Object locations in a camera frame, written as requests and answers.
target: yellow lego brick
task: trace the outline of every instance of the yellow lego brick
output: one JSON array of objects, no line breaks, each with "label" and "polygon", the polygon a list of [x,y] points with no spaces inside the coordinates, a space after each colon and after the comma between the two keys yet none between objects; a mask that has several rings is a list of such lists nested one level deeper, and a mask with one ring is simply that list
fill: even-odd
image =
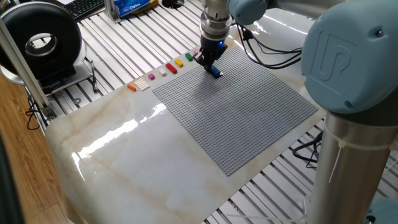
[{"label": "yellow lego brick", "polygon": [[182,66],[184,66],[184,64],[182,63],[182,61],[180,59],[175,59],[175,63],[181,68]]}]

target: metal post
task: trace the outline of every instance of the metal post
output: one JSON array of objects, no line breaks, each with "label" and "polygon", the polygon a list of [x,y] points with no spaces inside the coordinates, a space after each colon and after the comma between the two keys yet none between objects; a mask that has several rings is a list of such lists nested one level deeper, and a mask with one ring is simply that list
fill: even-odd
[{"label": "metal post", "polygon": [[326,116],[308,224],[363,224],[397,130]]},{"label": "metal post", "polygon": [[55,113],[51,109],[48,99],[45,97],[41,87],[39,87],[36,78],[19,51],[14,39],[12,39],[11,34],[7,30],[7,27],[2,19],[0,19],[0,47],[9,57],[14,68],[17,70],[18,75],[22,78],[25,86],[33,96],[37,106],[43,111],[44,115],[46,115],[48,119],[54,119]]},{"label": "metal post", "polygon": [[115,23],[122,21],[113,0],[104,0],[105,14]]}]

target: floor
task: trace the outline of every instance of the floor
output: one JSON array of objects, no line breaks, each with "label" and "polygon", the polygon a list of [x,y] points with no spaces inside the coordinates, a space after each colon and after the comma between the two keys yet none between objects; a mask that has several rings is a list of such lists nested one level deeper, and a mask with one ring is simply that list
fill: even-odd
[{"label": "floor", "polygon": [[[25,223],[73,224],[65,215],[49,147],[40,129],[26,127],[29,108],[22,86],[0,75],[0,132],[24,211]],[[32,119],[32,126],[37,126]]]}]

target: white marble table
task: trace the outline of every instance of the white marble table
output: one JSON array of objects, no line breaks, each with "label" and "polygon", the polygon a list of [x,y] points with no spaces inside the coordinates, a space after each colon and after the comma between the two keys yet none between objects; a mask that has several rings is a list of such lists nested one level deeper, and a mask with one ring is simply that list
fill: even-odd
[{"label": "white marble table", "polygon": [[[263,43],[289,50],[302,46],[311,24],[277,10],[250,28]],[[226,43],[240,45],[236,28]],[[273,63],[286,57],[262,58]],[[176,76],[194,64],[185,63]],[[142,76],[151,88],[175,78],[158,71],[146,73],[156,74],[154,81]],[[313,102],[299,64],[272,72]],[[324,115],[319,110],[230,177],[151,90],[124,85],[53,121],[45,136],[66,198],[88,223],[201,223]]]}]

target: gray cylindrical robot base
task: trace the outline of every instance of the gray cylindrical robot base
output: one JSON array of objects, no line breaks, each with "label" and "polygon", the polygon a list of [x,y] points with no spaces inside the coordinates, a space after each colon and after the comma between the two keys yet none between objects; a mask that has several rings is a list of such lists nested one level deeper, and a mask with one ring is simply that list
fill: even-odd
[{"label": "gray cylindrical robot base", "polygon": [[365,223],[396,134],[326,116],[308,224]]}]

